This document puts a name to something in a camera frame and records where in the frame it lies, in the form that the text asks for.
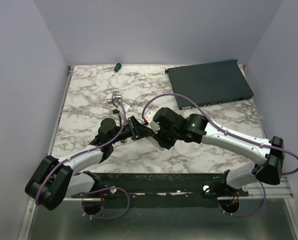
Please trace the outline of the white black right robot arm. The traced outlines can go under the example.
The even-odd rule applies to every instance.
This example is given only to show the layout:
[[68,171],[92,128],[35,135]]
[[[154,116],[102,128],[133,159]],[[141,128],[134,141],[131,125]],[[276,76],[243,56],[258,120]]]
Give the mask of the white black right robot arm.
[[196,113],[184,118],[168,107],[155,113],[148,112],[144,119],[153,130],[152,137],[160,148],[170,149],[176,141],[183,141],[216,146],[249,159],[250,163],[223,174],[219,191],[225,196],[257,181],[273,186],[281,182],[284,153],[279,149],[283,148],[284,142],[279,137],[252,137],[211,123]]

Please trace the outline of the white remote control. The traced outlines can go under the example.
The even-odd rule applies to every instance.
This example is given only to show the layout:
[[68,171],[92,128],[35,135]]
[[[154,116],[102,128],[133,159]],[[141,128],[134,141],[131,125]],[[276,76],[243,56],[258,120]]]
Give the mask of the white remote control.
[[146,139],[147,139],[153,146],[155,146],[158,150],[160,150],[160,151],[164,151],[164,150],[165,150],[165,148],[164,148],[164,147],[161,147],[161,146],[159,145],[158,141],[155,140],[152,136],[148,136]]

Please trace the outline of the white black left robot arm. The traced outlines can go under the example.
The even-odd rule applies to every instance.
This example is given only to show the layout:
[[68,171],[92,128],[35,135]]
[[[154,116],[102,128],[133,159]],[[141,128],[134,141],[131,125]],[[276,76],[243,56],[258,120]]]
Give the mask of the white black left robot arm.
[[38,205],[54,210],[65,198],[70,181],[80,171],[104,162],[114,151],[113,144],[126,140],[150,137],[154,131],[141,124],[134,116],[120,127],[113,118],[101,121],[98,134],[83,150],[69,156],[55,158],[48,155],[42,159],[24,192]]

